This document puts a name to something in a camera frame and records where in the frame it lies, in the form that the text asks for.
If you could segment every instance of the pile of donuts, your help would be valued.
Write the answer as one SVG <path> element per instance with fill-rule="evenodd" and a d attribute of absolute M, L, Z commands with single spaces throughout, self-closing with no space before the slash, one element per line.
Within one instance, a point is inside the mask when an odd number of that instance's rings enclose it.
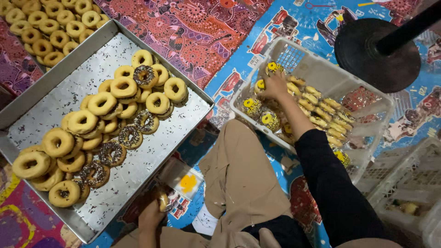
<path fill-rule="evenodd" d="M 266 73 L 283 67 L 276 62 L 268 63 Z M 288 93 L 296 96 L 298 105 L 303 113 L 319 130 L 325 131 L 331 147 L 341 148 L 347 141 L 347 134 L 353 129 L 355 118 L 337 101 L 331 98 L 322 99 L 322 93 L 312 86 L 306 86 L 304 79 L 293 75 L 287 77 Z M 253 93 L 258 94 L 265 90 L 265 81 L 258 80 L 253 87 Z M 242 111 L 249 117 L 258 118 L 258 121 L 269 128 L 273 133 L 289 144 L 295 139 L 291 126 L 283 112 L 275 102 L 263 106 L 256 97 L 246 98 L 243 101 Z"/>
<path fill-rule="evenodd" d="M 46 71 L 109 20 L 92 0 L 11 1 L 0 0 L 0 15 Z"/>
<path fill-rule="evenodd" d="M 188 99 L 185 82 L 146 50 L 137 51 L 132 65 L 119 67 L 113 76 L 12 164 L 18 177 L 49 191 L 56 207 L 84 202 L 90 188 L 108 182 L 110 168 L 123 163 L 127 149 L 139 147 L 143 134 L 153 134 L 159 119 L 171 115 L 173 103 Z"/>

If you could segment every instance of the beige pants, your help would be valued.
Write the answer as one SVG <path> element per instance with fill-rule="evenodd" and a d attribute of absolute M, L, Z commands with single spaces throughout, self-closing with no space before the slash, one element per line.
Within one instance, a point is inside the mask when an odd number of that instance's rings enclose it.
<path fill-rule="evenodd" d="M 290 202 L 282 191 L 274 170 L 254 131 L 238 120 L 225 124 L 199 168 L 206 182 L 205 204 L 219 222 L 211 241 L 195 233 L 163 227 L 161 247 L 230 247 L 234 233 L 243 228 L 274 219 L 292 218 Z M 135 230 L 116 247 L 137 247 Z"/>

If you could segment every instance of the black sleeve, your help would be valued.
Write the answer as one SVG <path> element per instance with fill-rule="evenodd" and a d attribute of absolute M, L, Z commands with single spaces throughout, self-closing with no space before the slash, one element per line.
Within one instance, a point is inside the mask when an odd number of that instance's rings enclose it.
<path fill-rule="evenodd" d="M 305 132 L 295 150 L 333 247 L 361 238 L 392 240 L 332 152 L 325 132 Z"/>

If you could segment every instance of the bird illustration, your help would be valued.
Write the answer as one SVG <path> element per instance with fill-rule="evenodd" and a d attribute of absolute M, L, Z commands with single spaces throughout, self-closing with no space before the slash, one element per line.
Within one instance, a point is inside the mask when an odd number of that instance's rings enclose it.
<path fill-rule="evenodd" d="M 166 59 L 170 59 L 176 54 L 181 53 L 181 49 L 184 44 L 184 38 L 182 37 L 182 35 L 184 34 L 185 29 L 177 25 L 171 25 L 165 29 L 174 31 L 174 33 L 168 39 L 168 42 L 161 40 L 161 42 L 166 44 L 166 46 L 168 47 Z"/>

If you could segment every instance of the aluminum tray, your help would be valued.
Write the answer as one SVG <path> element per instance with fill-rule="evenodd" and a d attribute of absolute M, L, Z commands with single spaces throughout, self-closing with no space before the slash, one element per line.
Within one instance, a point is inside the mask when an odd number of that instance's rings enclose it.
<path fill-rule="evenodd" d="M 0 151 L 12 163 L 21 149 L 40 143 L 57 127 L 63 115 L 79 110 L 87 94 L 96 94 L 105 79 L 121 65 L 130 65 L 138 49 L 149 50 L 174 76 L 188 85 L 186 105 L 175 107 L 170 118 L 160 121 L 153 135 L 144 135 L 142 145 L 128 150 L 121 166 L 111 169 L 110 180 L 92 190 L 84 204 L 58 208 L 40 198 L 86 244 L 98 237 L 116 214 L 130 202 L 179 144 L 213 109 L 214 102 L 186 76 L 133 35 L 119 22 L 107 22 L 32 87 L 0 112 Z"/>

